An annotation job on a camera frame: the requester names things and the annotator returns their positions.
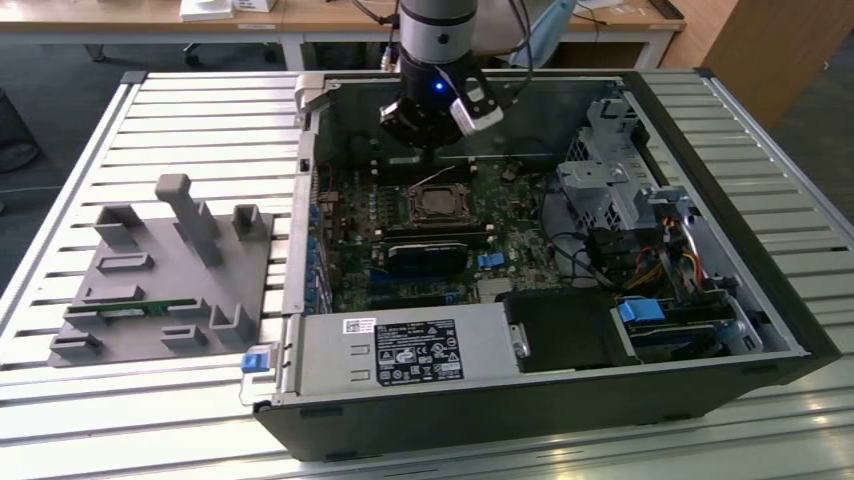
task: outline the metal slatted table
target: metal slatted table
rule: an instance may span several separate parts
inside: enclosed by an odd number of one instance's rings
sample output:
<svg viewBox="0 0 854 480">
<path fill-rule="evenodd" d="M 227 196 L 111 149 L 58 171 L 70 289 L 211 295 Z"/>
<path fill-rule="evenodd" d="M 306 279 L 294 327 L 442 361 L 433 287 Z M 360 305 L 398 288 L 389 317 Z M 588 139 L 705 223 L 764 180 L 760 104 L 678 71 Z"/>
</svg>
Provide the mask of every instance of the metal slatted table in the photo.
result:
<svg viewBox="0 0 854 480">
<path fill-rule="evenodd" d="M 854 253 L 851 225 L 714 79 L 645 73 L 796 289 L 845 353 L 791 385 L 666 425 L 301 463 L 238 400 L 239 355 L 53 369 L 62 313 L 99 242 L 102 205 L 158 217 L 154 185 L 194 179 L 213 213 L 275 215 L 262 324 L 279 335 L 297 169 L 297 76 L 151 74 L 123 84 L 0 301 L 3 478 L 839 478 L 854 465 Z M 681 183 L 668 153 L 653 153 Z M 273 384 L 261 382 L 251 393 Z"/>
</svg>

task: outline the white sticker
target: white sticker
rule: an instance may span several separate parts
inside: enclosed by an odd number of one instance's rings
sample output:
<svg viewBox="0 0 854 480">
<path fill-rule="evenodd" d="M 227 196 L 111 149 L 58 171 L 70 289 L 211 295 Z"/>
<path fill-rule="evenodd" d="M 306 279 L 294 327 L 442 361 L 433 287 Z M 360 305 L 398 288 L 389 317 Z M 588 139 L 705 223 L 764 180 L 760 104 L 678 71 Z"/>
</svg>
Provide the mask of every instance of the white sticker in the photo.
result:
<svg viewBox="0 0 854 480">
<path fill-rule="evenodd" d="M 277 26 L 270 23 L 239 23 L 241 30 L 275 30 Z"/>
<path fill-rule="evenodd" d="M 376 318 L 346 318 L 345 333 L 374 333 Z"/>
</svg>

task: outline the floor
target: floor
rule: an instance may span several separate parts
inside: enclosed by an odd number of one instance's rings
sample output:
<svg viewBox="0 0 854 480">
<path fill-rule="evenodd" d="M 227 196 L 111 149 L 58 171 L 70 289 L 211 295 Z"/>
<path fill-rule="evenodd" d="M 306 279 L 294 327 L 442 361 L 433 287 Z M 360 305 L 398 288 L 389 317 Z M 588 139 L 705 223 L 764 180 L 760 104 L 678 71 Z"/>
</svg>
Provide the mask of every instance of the floor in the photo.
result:
<svg viewBox="0 0 854 480">
<path fill-rule="evenodd" d="M 278 70 L 262 45 L 202 46 L 205 69 Z M 187 71 L 181 46 L 110 46 L 109 61 L 90 62 L 82 46 L 0 46 L 0 88 L 27 122 L 45 155 L 0 174 L 0 292 L 15 273 L 69 172 L 127 70 Z M 321 61 L 330 52 L 319 52 Z M 844 214 L 854 220 L 854 36 L 772 131 L 776 140 Z M 27 191 L 9 192 L 33 188 Z"/>
</svg>

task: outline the motherboard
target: motherboard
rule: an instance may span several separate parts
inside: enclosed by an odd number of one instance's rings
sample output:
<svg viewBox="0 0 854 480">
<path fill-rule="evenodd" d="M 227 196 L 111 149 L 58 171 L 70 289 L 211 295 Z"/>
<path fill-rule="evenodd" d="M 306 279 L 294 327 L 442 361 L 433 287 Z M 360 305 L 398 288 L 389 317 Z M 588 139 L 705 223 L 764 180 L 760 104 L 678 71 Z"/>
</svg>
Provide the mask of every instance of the motherboard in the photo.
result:
<svg viewBox="0 0 854 480">
<path fill-rule="evenodd" d="M 322 176 L 334 311 L 493 302 L 560 286 L 540 227 L 544 173 L 513 157 L 408 161 Z"/>
</svg>

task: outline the barcode sticker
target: barcode sticker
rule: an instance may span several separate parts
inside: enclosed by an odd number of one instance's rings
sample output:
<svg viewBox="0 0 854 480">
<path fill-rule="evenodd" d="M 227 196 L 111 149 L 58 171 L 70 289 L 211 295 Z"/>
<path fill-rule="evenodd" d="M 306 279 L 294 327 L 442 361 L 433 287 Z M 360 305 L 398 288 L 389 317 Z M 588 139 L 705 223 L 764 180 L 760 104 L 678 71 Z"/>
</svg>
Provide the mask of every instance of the barcode sticker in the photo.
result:
<svg viewBox="0 0 854 480">
<path fill-rule="evenodd" d="M 376 318 L 346 318 L 345 333 L 374 333 Z"/>
</svg>

